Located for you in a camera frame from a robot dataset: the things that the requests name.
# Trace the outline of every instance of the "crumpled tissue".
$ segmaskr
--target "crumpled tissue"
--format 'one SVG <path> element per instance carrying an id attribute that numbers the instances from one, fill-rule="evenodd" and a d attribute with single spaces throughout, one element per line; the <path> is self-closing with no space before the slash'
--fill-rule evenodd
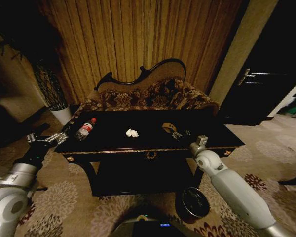
<path id="1" fill-rule="evenodd" d="M 132 137 L 139 137 L 137 131 L 132 130 L 131 128 L 127 130 L 126 135 L 128 137 L 132 136 Z"/>

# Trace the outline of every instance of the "red bottle label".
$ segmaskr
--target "red bottle label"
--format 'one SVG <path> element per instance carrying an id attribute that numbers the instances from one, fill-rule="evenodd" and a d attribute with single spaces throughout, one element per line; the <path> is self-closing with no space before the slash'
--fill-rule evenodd
<path id="1" fill-rule="evenodd" d="M 83 126 L 82 126 L 83 129 L 87 130 L 88 132 L 90 132 L 92 130 L 92 125 L 89 124 L 89 123 L 85 123 Z"/>

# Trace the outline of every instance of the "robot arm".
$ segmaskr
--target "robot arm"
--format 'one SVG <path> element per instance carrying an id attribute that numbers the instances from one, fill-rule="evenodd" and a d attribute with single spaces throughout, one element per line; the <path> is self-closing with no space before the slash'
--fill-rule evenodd
<path id="1" fill-rule="evenodd" d="M 0 185 L 4 186 L 0 188 L 0 237 L 14 236 L 19 218 L 26 212 L 38 186 L 36 174 L 46 153 L 66 138 L 65 133 L 56 133 L 46 139 L 32 133 L 28 135 L 30 149 L 14 162 L 13 168 L 9 171 L 0 167 Z"/>
<path id="2" fill-rule="evenodd" d="M 190 145 L 198 167 L 211 177 L 215 189 L 233 212 L 249 223 L 261 236 L 295 237 L 272 216 L 266 202 L 243 178 L 221 161 L 213 151 L 206 150 L 207 137 L 199 136 Z"/>

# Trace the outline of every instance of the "plastic water bottle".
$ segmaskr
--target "plastic water bottle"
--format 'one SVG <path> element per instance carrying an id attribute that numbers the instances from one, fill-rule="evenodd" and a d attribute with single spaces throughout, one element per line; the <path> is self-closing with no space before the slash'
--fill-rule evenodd
<path id="1" fill-rule="evenodd" d="M 83 141 L 89 135 L 91 130 L 93 129 L 95 122 L 96 122 L 95 118 L 92 118 L 91 120 L 86 122 L 75 134 L 75 138 L 78 141 Z"/>

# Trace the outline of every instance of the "black coffee table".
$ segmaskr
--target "black coffee table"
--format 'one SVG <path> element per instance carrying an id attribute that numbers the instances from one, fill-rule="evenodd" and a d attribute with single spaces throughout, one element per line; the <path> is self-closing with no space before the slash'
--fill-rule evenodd
<path id="1" fill-rule="evenodd" d="M 97 119 L 94 129 L 78 142 L 75 132 L 91 118 Z M 176 141 L 162 129 L 164 122 L 179 132 L 189 130 L 191 136 Z M 127 137 L 130 128 L 139 137 Z M 94 196 L 176 192 L 200 184 L 202 171 L 192 174 L 186 161 L 191 158 L 189 144 L 198 135 L 208 136 L 207 149 L 221 157 L 244 144 L 206 109 L 93 111 L 81 114 L 69 139 L 55 151 L 84 169 Z M 90 164 L 95 161 L 100 161 L 97 174 Z"/>

